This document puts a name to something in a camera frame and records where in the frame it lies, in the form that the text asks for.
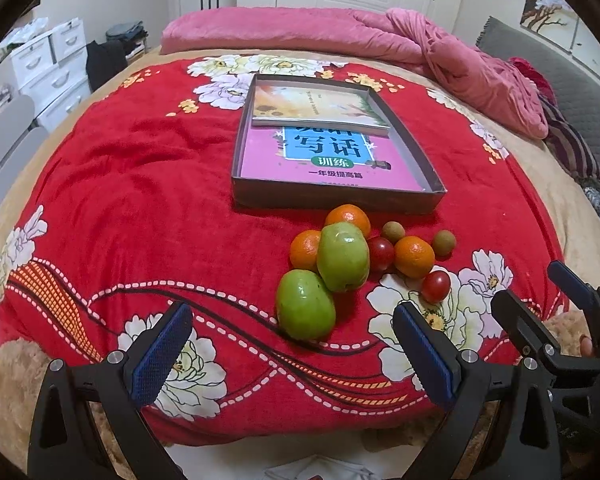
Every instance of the green fruit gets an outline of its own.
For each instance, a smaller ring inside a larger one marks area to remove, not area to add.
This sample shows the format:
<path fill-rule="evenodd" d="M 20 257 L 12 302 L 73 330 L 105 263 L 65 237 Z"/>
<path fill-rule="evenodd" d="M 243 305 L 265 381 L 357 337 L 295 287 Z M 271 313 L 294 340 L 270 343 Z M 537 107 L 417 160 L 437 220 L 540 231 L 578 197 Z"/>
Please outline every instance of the green fruit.
<path fill-rule="evenodd" d="M 356 290 L 369 276 L 369 246 L 355 225 L 338 222 L 320 234 L 318 271 L 331 292 Z"/>
<path fill-rule="evenodd" d="M 449 256 L 451 251 L 456 248 L 456 237 L 451 231 L 439 231 L 438 234 L 433 237 L 431 247 L 433 247 L 436 256 Z"/>
<path fill-rule="evenodd" d="M 276 314 L 282 330 L 300 341 L 323 338 L 336 323 L 333 297 L 321 277 L 310 270 L 290 270 L 282 276 Z"/>
<path fill-rule="evenodd" d="M 405 234 L 404 227 L 398 222 L 387 222 L 382 228 L 382 238 L 386 238 L 393 245 L 402 240 Z"/>

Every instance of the striped cushion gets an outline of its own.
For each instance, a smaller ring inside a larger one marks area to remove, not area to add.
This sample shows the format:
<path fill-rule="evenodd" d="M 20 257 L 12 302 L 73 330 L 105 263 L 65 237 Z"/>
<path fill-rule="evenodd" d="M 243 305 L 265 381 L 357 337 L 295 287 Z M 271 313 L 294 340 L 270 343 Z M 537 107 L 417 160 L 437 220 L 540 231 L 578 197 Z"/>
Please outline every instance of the striped cushion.
<path fill-rule="evenodd" d="M 571 126 L 560 110 L 552 105 L 546 97 L 538 94 L 546 121 L 549 124 L 549 135 L 544 140 L 563 168 L 573 178 L 592 178 L 600 180 L 600 165 L 583 137 Z"/>

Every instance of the blue gripper pad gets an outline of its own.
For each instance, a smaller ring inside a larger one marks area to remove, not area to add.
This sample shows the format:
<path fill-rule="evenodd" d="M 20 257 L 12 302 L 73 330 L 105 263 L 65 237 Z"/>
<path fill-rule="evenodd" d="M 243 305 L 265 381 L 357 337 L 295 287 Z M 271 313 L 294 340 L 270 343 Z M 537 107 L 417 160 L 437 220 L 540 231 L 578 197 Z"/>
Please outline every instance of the blue gripper pad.
<path fill-rule="evenodd" d="M 193 314 L 189 305 L 185 303 L 174 305 L 154 328 L 142 332 L 131 345 L 129 354 L 133 353 L 136 344 L 141 343 L 141 336 L 145 334 L 152 336 L 153 341 L 150 345 L 147 345 L 147 339 L 142 341 L 148 349 L 140 356 L 139 363 L 133 368 L 130 380 L 126 381 L 131 400 L 138 408 L 153 404 L 158 398 L 167 376 L 178 361 L 182 348 L 191 335 L 192 321 Z M 131 358 L 128 364 L 134 364 Z"/>
<path fill-rule="evenodd" d="M 436 351 L 427 336 L 427 333 L 433 335 L 435 331 L 429 327 L 413 303 L 403 301 L 398 304 L 394 310 L 393 328 L 429 399 L 445 411 L 449 411 L 456 402 L 459 365 L 454 367 L 457 371 L 451 370 L 445 359 Z M 448 342 L 452 352 L 457 354 L 453 343 L 443 333 L 438 332 L 438 335 L 445 338 L 443 344 Z"/>
<path fill-rule="evenodd" d="M 549 279 L 573 301 L 580 310 L 591 311 L 595 305 L 594 293 L 569 267 L 562 262 L 551 262 L 546 270 Z"/>

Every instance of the gray sofa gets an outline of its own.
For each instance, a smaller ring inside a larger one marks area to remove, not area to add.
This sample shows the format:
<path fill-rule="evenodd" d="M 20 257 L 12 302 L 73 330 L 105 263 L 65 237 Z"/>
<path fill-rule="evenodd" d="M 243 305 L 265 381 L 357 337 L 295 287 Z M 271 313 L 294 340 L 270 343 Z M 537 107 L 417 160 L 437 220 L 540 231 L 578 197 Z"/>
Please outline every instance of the gray sofa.
<path fill-rule="evenodd" d="M 522 57 L 542 73 L 554 88 L 558 108 L 600 163 L 600 85 L 592 75 L 541 41 L 491 16 L 477 46 L 503 60 Z M 593 184 L 600 191 L 600 182 L 585 184 Z"/>

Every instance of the red cherry tomato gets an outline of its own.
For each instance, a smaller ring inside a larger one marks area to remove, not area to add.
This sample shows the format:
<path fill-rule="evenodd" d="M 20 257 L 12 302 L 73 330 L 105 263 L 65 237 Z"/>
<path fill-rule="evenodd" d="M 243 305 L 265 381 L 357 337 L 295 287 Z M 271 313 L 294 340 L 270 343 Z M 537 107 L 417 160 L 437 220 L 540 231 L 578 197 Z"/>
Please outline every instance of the red cherry tomato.
<path fill-rule="evenodd" d="M 434 270 L 422 282 L 420 295 L 427 303 L 443 301 L 451 291 L 451 278 L 444 270 Z"/>
<path fill-rule="evenodd" d="M 389 240 L 377 236 L 366 243 L 369 246 L 371 272 L 385 272 L 394 264 L 394 245 Z"/>

